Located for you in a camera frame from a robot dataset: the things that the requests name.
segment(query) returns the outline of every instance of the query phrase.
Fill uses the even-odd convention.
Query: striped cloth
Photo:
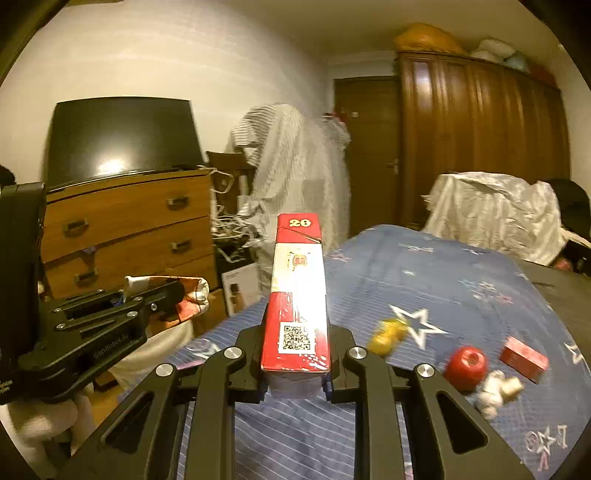
[[[231,136],[256,167],[250,200],[239,216],[262,236],[254,247],[261,287],[268,292],[277,215],[316,213],[325,253],[348,238],[350,192],[343,151],[350,137],[342,122],[308,119],[291,105],[251,109]]]

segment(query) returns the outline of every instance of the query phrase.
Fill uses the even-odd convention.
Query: red box
[[[500,359],[535,383],[549,365],[544,355],[514,337],[509,337],[505,342]]]
[[[305,390],[311,385],[301,381],[322,378],[328,373],[327,330],[318,217],[313,213],[282,213],[277,219],[273,279],[261,357],[261,368],[267,373],[272,391],[290,390],[297,395],[294,389]],[[288,386],[285,382],[278,383],[279,377],[297,382]]]

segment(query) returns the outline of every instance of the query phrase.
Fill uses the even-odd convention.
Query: orange bag
[[[440,28],[415,23],[394,39],[398,50],[442,51],[466,55],[455,38]]]

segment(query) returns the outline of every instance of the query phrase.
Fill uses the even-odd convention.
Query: black monitor
[[[87,98],[60,102],[54,110],[45,164],[48,191],[200,164],[202,152],[188,100]]]

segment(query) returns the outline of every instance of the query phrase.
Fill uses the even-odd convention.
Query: yellow toy
[[[379,356],[388,356],[406,336],[407,327],[407,323],[399,318],[382,320],[368,342],[368,350]]]

